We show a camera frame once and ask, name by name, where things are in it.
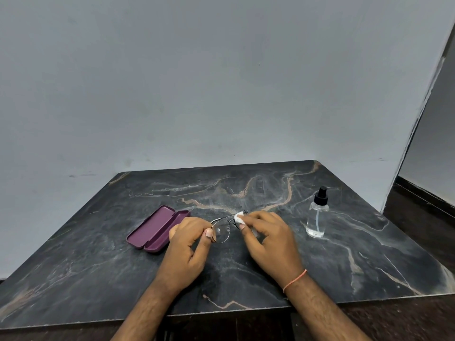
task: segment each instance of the marble table top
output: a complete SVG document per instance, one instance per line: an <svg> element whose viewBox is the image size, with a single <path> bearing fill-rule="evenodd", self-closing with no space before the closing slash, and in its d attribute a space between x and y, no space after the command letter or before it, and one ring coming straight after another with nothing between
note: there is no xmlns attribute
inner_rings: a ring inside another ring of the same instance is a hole
<svg viewBox="0 0 455 341"><path fill-rule="evenodd" d="M321 185L330 214L314 239L304 223ZM450 271L317 161L134 171L115 176L0 285L0 329L124 319L164 254L136 250L125 237L160 205L207 220L275 211L337 303L455 292ZM288 300L233 229L169 315L283 307Z"/></svg>

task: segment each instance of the spray bottle cap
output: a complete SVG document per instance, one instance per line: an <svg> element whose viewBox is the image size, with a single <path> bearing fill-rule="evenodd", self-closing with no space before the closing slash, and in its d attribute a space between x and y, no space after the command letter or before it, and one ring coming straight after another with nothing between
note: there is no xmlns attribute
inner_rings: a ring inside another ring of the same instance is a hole
<svg viewBox="0 0 455 341"><path fill-rule="evenodd" d="M325 206L327 205L327 200L327 188L322 186L319 188L318 193L314 197L314 203L319 206Z"/></svg>

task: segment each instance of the hand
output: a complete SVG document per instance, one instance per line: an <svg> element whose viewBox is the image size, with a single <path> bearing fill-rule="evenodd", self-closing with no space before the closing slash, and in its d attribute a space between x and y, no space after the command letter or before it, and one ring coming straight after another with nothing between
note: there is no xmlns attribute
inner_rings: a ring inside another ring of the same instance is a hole
<svg viewBox="0 0 455 341"><path fill-rule="evenodd" d="M240 225L251 257L281 288L303 273L304 267L297 250L294 234L276 213L252 212L239 217L247 224ZM259 243L251 227L266 237Z"/></svg>
<svg viewBox="0 0 455 341"><path fill-rule="evenodd" d="M177 296L201 274L212 243L212 224L201 218L184 218L169 231L169 246L155 277L170 295ZM196 251L191 249L201 237Z"/></svg>

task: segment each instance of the wall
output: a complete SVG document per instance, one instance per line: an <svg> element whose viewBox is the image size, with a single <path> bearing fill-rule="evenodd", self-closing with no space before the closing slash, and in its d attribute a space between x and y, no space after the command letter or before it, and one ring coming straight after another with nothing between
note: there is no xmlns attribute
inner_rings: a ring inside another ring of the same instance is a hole
<svg viewBox="0 0 455 341"><path fill-rule="evenodd" d="M2 0L0 277L115 173L318 159L376 209L455 0Z"/></svg>
<svg viewBox="0 0 455 341"><path fill-rule="evenodd" d="M400 176L455 206L455 46L429 97Z"/></svg>

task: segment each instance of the purple eyeglass case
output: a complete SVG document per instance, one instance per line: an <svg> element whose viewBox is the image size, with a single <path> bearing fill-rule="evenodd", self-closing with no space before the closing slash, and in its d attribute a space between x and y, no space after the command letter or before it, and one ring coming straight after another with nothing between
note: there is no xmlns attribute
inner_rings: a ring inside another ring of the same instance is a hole
<svg viewBox="0 0 455 341"><path fill-rule="evenodd" d="M127 237L127 242L136 249L159 252L169 242L169 230L190 216L189 211L179 211L160 206L151 216Z"/></svg>

